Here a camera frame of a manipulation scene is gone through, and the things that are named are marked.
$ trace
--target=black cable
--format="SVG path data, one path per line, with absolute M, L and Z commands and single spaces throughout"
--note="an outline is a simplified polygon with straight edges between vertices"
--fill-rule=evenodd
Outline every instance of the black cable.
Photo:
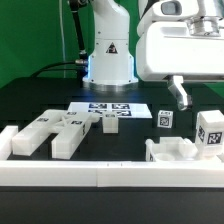
M 73 64 L 75 64 L 74 61 L 57 62 L 57 63 L 54 63 L 54 64 L 50 64 L 50 65 L 44 66 L 43 68 L 41 68 L 38 71 L 34 72 L 30 77 L 36 78 L 42 71 L 44 71 L 44 70 L 46 70 L 48 68 L 53 68 L 53 67 L 57 67 L 57 66 L 60 66 L 60 65 L 73 65 Z

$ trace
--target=white casing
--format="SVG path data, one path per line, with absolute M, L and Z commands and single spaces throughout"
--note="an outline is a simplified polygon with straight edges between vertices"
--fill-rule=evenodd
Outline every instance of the white casing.
M 137 73 L 144 81 L 168 75 L 188 80 L 216 80 L 224 75 L 224 31 L 221 37 L 193 37 L 185 22 L 156 22 L 141 36 L 136 48 Z
M 89 57 L 84 83 L 126 85 L 136 83 L 134 60 L 129 53 L 130 17 L 114 0 L 91 1 L 95 19 L 95 49 Z M 111 44 L 117 53 L 107 53 Z
M 178 0 L 178 2 L 182 6 L 182 13 L 181 15 L 164 15 L 161 11 L 161 5 L 164 2 L 169 2 L 172 0 L 163 0 L 160 2 L 156 2 L 153 4 L 153 6 L 146 12 L 144 17 L 139 22 L 139 25 L 137 27 L 137 32 L 139 36 L 142 36 L 143 33 L 145 33 L 149 26 L 153 22 L 158 21 L 180 21 L 184 20 L 190 17 L 193 17 L 197 15 L 199 12 L 199 6 L 197 0 Z
M 138 10 L 139 10 L 139 17 L 141 18 L 145 8 L 147 6 L 148 0 L 138 0 Z

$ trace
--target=white border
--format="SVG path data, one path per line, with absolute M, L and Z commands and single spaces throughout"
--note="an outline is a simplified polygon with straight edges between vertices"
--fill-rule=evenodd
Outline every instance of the white border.
M 224 187 L 224 164 L 1 161 L 0 186 Z

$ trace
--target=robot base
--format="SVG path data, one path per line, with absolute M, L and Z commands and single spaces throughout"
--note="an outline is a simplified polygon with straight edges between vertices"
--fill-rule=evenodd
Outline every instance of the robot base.
M 133 90 L 138 88 L 138 81 L 127 83 L 127 84 L 119 84 L 119 85 L 106 85 L 106 84 L 98 84 L 93 82 L 88 82 L 83 80 L 83 87 L 87 89 L 104 91 L 104 92 L 122 92 L 127 90 Z

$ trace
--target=white cube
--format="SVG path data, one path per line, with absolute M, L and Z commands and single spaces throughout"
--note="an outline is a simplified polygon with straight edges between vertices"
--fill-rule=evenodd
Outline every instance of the white cube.
M 161 128 L 171 128 L 173 124 L 173 111 L 160 110 L 158 113 L 157 126 Z
M 118 117 L 116 112 L 103 112 L 103 133 L 118 133 Z
M 202 156 L 223 152 L 224 116 L 219 110 L 199 112 L 195 145 Z

